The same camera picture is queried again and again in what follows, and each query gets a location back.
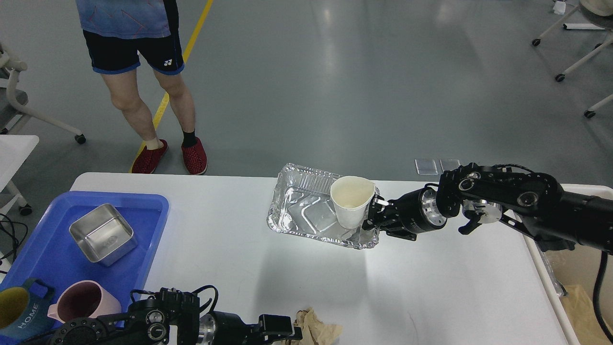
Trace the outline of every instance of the chair leg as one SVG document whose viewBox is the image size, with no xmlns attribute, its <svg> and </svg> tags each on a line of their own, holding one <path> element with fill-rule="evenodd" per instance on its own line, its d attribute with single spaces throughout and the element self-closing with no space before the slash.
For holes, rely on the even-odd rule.
<svg viewBox="0 0 613 345">
<path fill-rule="evenodd" d="M 19 189 L 17 189 L 17 186 L 12 180 L 6 184 L 6 189 L 11 195 L 17 197 L 17 204 L 19 205 L 19 213 L 21 215 L 28 215 L 32 213 L 32 206 L 30 206 L 23 195 L 21 195 L 21 192 L 19 192 Z"/>
<path fill-rule="evenodd" d="M 575 69 L 577 69 L 577 67 L 579 67 L 582 64 L 584 64 L 587 60 L 589 60 L 594 55 L 598 54 L 602 49 L 605 49 L 606 47 L 608 47 L 612 43 L 613 43 L 613 34 L 611 34 L 611 31 L 609 31 L 607 33 L 607 39 L 598 48 L 592 50 L 588 55 L 586 55 L 583 58 L 581 58 L 581 60 L 575 62 L 572 66 L 570 66 L 569 68 L 564 70 L 564 72 L 562 72 L 562 74 L 565 76 L 565 75 L 569 74 L 570 72 L 573 72 Z"/>
<path fill-rule="evenodd" d="M 547 30 L 545 30 L 542 34 L 540 34 L 536 39 L 540 41 L 543 37 L 545 37 L 547 34 L 549 34 L 549 32 L 552 31 L 554 28 L 560 27 L 560 25 L 566 19 L 568 19 L 568 17 L 570 17 L 573 13 L 577 12 L 578 9 L 579 9 L 579 5 L 573 7 L 573 9 L 568 11 L 567 14 L 565 14 L 562 18 L 560 18 L 559 21 L 556 21 L 552 26 L 550 26 Z"/>
<path fill-rule="evenodd" d="M 19 120 L 17 120 L 15 122 L 13 127 L 11 127 L 9 129 L 7 134 L 17 134 L 17 133 L 19 133 L 19 131 L 21 131 L 21 129 L 26 125 L 26 123 L 28 122 L 28 120 L 30 118 L 31 118 L 30 115 L 22 114 L 21 117 L 19 118 Z"/>
<path fill-rule="evenodd" d="M 610 95 L 609 97 L 603 99 L 602 101 L 594 104 L 593 106 L 587 108 L 587 110 L 583 113 L 583 116 L 587 117 L 587 118 L 592 118 L 596 115 L 596 110 L 600 109 L 600 107 L 602 107 L 603 105 L 607 104 L 608 102 L 613 101 L 613 95 Z"/>
<path fill-rule="evenodd" d="M 29 116 L 38 118 L 41 121 L 50 123 L 51 125 L 54 125 L 56 127 L 59 127 L 63 130 L 66 130 L 68 132 L 72 132 L 74 133 L 76 136 L 82 136 L 83 132 L 78 129 L 78 128 L 74 128 L 73 126 L 67 125 L 62 121 L 56 120 L 53 117 L 41 114 L 40 112 L 32 109 L 32 108 L 28 108 L 22 104 L 20 104 L 16 97 L 15 97 L 15 89 L 17 88 L 17 81 L 19 80 L 19 71 L 13 70 L 10 72 L 10 76 L 9 76 L 9 84 L 6 88 L 6 95 L 7 95 L 7 99 L 9 100 L 9 103 L 12 107 L 14 107 L 15 109 L 17 109 L 18 111 L 20 111 L 21 113 L 27 114 Z"/>
</svg>

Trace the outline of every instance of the metal square box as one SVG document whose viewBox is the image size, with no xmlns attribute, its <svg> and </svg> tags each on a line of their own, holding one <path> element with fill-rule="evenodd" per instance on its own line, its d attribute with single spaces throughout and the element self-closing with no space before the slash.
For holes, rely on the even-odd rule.
<svg viewBox="0 0 613 345">
<path fill-rule="evenodd" d="M 70 234 L 90 262 L 110 266 L 137 245 L 134 230 L 111 204 L 102 204 L 70 226 Z"/>
</svg>

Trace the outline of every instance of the crumpled paper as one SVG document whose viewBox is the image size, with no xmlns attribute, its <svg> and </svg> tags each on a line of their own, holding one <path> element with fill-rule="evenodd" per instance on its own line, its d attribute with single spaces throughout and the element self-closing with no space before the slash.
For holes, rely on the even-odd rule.
<svg viewBox="0 0 613 345">
<path fill-rule="evenodd" d="M 554 4 L 554 13 L 562 15 L 564 12 L 566 12 L 566 2 L 556 1 Z"/>
<path fill-rule="evenodd" d="M 302 340 L 284 340 L 282 345 L 331 345 L 343 332 L 341 325 L 321 322 L 313 308 L 296 313 L 294 325 L 302 329 Z"/>
<path fill-rule="evenodd" d="M 581 285 L 566 285 L 567 297 L 560 299 L 577 339 L 583 345 L 611 345 L 596 316 L 592 299 Z"/>
</svg>

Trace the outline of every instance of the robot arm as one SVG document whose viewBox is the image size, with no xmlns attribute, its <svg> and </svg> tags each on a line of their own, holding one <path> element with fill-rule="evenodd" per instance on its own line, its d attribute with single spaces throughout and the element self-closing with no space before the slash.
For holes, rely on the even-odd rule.
<svg viewBox="0 0 613 345">
<path fill-rule="evenodd" d="M 215 298 L 202 306 L 198 293 L 214 289 Z M 161 288 L 159 292 L 133 290 L 150 295 L 135 301 L 121 314 L 80 317 L 20 345 L 165 345 L 170 326 L 177 326 L 177 345 L 261 345 L 283 339 L 302 339 L 300 327 L 289 316 L 263 314 L 247 325 L 236 314 L 214 311 L 217 289 L 204 286 L 194 292 Z M 199 317 L 210 306 L 210 311 Z"/>
<path fill-rule="evenodd" d="M 543 251 L 573 250 L 579 243 L 613 254 L 613 201 L 565 192 L 550 175 L 470 163 L 445 171 L 438 191 L 431 185 L 397 200 L 373 198 L 363 228 L 380 227 L 390 236 L 415 241 L 417 234 L 444 227 L 462 210 L 469 219 L 459 228 L 464 235 L 481 224 L 501 222 L 533 238 Z M 505 215 L 507 210 L 520 221 Z"/>
</svg>

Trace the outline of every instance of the white desk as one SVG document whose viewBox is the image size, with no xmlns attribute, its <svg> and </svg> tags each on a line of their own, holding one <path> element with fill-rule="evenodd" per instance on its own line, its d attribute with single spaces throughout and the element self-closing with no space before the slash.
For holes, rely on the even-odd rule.
<svg viewBox="0 0 613 345">
<path fill-rule="evenodd" d="M 246 323 L 312 306 L 344 327 L 340 344 L 567 343 L 515 231 L 491 225 L 463 236 L 466 220 L 456 217 L 416 242 L 381 235 L 374 249 L 347 249 L 270 230 L 275 182 L 89 172 L 72 190 L 165 196 L 168 221 L 145 289 L 213 284 L 216 309 Z M 388 199 L 424 183 L 376 184 Z"/>
<path fill-rule="evenodd" d="M 38 142 L 37 136 L 0 135 L 0 192 L 13 178 Z M 10 195 L 6 201 L 0 200 L 0 213 L 8 212 L 18 197 L 19 195 Z"/>
</svg>

